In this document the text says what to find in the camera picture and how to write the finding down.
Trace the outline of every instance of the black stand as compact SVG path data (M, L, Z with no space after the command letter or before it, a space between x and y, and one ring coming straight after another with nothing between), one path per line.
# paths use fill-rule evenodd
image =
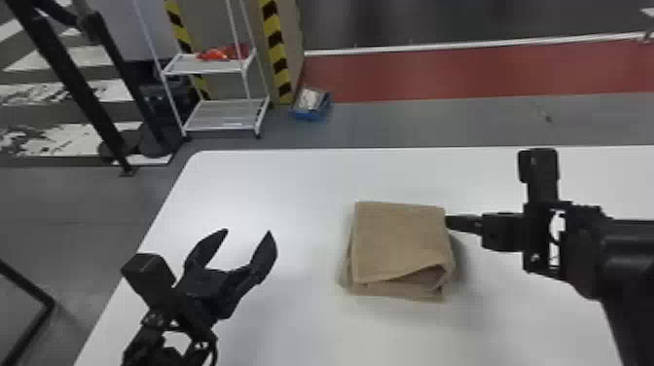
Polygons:
M29 1L6 0L6 3L39 53L48 62L61 83L70 91L75 102L111 151L113 158L118 161L123 174L133 175L134 168L127 161L126 155L131 154L136 146L127 144L118 132L46 17L39 14Z
M16 270L11 268L8 264L0 260L0 275L6 277L11 283L15 284L21 290L26 292L33 299L37 300L43 307L39 313L34 317L29 327L20 335L16 344L9 351L9 354L2 360L2 366L15 365L25 349L29 346L30 342L38 334L43 324L48 320L55 309L55 299L45 293L42 289L37 287L29 279L19 274Z
M37 12L32 1L6 0L6 3L36 45L39 53L70 91L75 102L102 138L103 142L98 146L98 154L101 158L118 161L123 169L122 175L132 176L135 170L127 161L126 156L136 153L142 142L144 143L142 153L150 158L171 154L179 148L183 141L181 131L164 133L163 129L156 124L154 113L145 101L136 78L128 69L116 47L101 14L91 13L82 19L81 24L85 26L85 31L88 31L91 38L99 40L104 46L121 78L125 81L134 103L143 116L144 125L150 132L147 139L134 133L120 133L116 129L111 117L93 94L82 72L70 58L48 20ZM59 9L59 13L66 15L62 9Z
M93 33L104 46L109 57L111 57L119 75L125 81L125 85L134 99L134 103L136 103L143 116L143 123L149 130L147 135L151 138L144 137L139 140L139 152L149 158L159 158L177 151L182 143L181 132L177 130L172 133L166 133L161 126L156 124L155 114L145 101L132 70L127 67L123 56L118 50L118 47L116 47L116 43L114 43L114 39L109 34L109 29L102 15L98 12L91 13L85 18L84 22L89 28L89 32Z

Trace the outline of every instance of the floor marking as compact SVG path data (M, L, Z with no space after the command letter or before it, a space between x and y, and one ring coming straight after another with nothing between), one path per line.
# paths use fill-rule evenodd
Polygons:
M569 36L569 37L538 37L538 38L519 38L519 39L499 40L499 41L434 43L434 44L425 44L425 45L362 47L362 48L337 49L337 50L309 50L309 51L305 51L305 56L313 57L313 56L325 56L325 55L368 55L368 54L382 54L382 53L477 49L477 48L484 48L484 47L560 45L565 43L580 43L580 42L622 41L622 40L640 39L642 37L642 34L643 32L601 33L601 34L589 34L583 36Z
M113 65L111 58L102 46L81 46L68 49L70 57L78 67ZM5 71L25 71L50 69L48 62L34 50L25 57L12 63Z
M120 131L138 129L141 122L118 122ZM15 158L96 157L102 142L91 124L62 124L45 129L18 125L0 129L0 153ZM127 157L132 165L166 165L172 155L147 158L136 154Z
M122 79L92 80L89 86L100 102L132 101ZM72 100L62 83L0 85L1 106L47 105Z
M0 25L0 42L3 42L7 38L13 37L22 31L22 26L16 19L7 21L6 23Z
M77 36L82 35L82 32L80 32L76 28L68 28L68 29L64 30L63 32L61 32L61 34L59 34L59 35L61 37L77 37Z

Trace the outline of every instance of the yellow and black striped pole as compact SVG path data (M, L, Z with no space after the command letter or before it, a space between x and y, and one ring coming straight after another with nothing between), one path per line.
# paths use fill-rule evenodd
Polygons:
M168 19L170 19L172 31L175 34L175 39L177 40L179 48L185 54L192 54L194 47L191 42L191 36L186 27L184 27L184 23L182 22L182 12L179 10L179 6L175 0L165 0L165 11L168 14ZM193 75L192 81L194 87L196 87L202 96L202 99L210 100L211 95L209 94L209 87L206 80L204 80L204 77L202 75Z
M284 38L281 35L281 21L277 4L274 0L258 0L264 19L264 35L268 40L268 56L274 71L274 85L279 94L279 102L288 104L293 101L291 73L288 70Z

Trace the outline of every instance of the white wire shelf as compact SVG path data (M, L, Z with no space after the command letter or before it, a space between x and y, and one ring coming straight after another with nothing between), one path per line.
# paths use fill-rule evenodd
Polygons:
M270 98L202 100L184 125L186 131L253 129L260 133Z
M231 59L229 61L204 61L198 59L196 54L177 54L165 67L165 76L195 75L195 74L225 74L244 73L257 55L257 49L252 48L250 55L243 61Z

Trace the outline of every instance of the folded towel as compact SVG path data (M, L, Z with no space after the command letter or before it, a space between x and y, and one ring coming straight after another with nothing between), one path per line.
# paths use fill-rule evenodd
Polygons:
M341 285L359 295L442 300L454 270L445 210L370 201L354 210Z

